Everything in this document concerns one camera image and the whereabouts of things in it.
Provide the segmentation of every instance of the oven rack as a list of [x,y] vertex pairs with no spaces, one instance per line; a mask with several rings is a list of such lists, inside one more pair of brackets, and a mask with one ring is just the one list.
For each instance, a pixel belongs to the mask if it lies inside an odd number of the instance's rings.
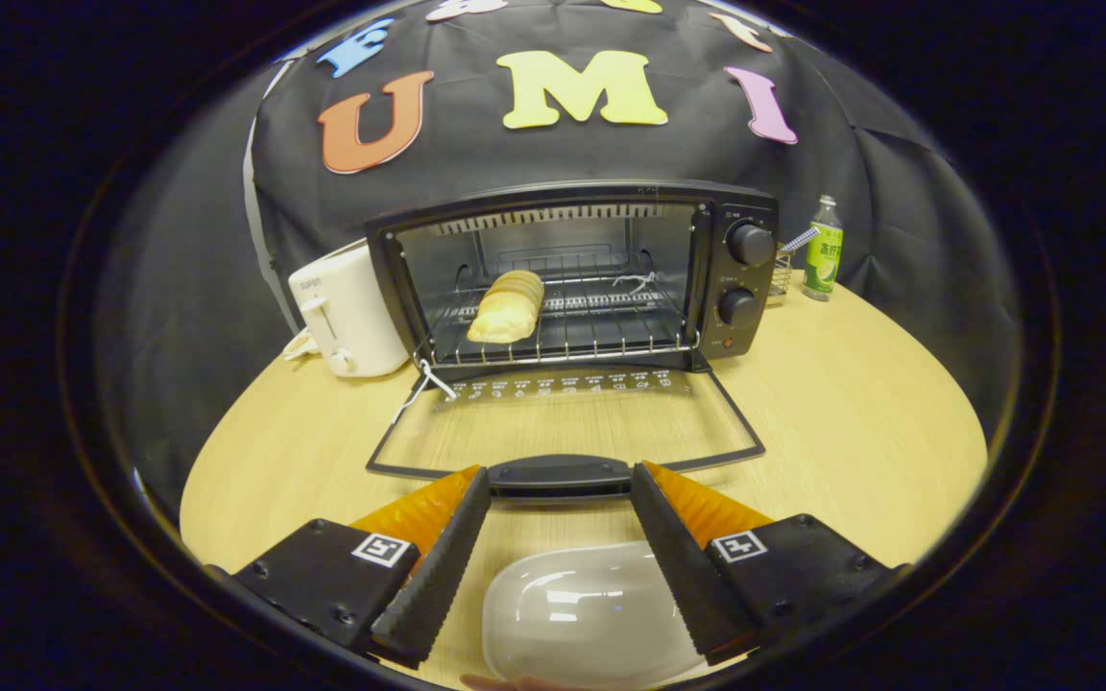
[[461,268],[455,299],[426,341],[435,367],[646,357],[692,350],[702,342],[697,329],[692,339],[684,336],[684,312],[659,286],[649,254],[561,254],[499,263],[489,266],[488,275],[529,270],[544,280],[534,332],[509,345],[468,341],[488,285]]

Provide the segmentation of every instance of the white toaster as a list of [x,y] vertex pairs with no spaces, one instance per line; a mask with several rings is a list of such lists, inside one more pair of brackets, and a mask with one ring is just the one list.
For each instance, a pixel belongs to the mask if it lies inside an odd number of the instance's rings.
[[294,359],[320,350],[335,376],[378,376],[408,358],[382,301],[369,249],[359,240],[289,276],[306,328],[284,348]]

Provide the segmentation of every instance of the oven control panel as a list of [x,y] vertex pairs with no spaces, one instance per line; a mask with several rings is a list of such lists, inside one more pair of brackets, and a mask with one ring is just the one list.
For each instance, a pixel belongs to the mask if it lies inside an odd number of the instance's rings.
[[749,352],[768,305],[780,211],[720,205],[711,223],[708,284],[702,295],[702,355],[726,358]]

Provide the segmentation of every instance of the oven door handle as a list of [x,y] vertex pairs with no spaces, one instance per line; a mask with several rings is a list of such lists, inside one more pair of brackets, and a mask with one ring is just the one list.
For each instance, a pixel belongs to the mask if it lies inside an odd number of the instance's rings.
[[627,498],[630,468],[624,461],[588,454],[528,456],[489,469],[497,499],[525,503],[578,502]]

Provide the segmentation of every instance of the oven door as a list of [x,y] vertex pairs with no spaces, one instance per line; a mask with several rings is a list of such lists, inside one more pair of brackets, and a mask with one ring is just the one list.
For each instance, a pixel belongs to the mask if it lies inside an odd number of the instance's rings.
[[445,477],[480,463],[507,499],[614,498],[632,464],[677,471],[732,463],[764,447],[714,373],[667,367],[495,368],[414,385],[366,468]]

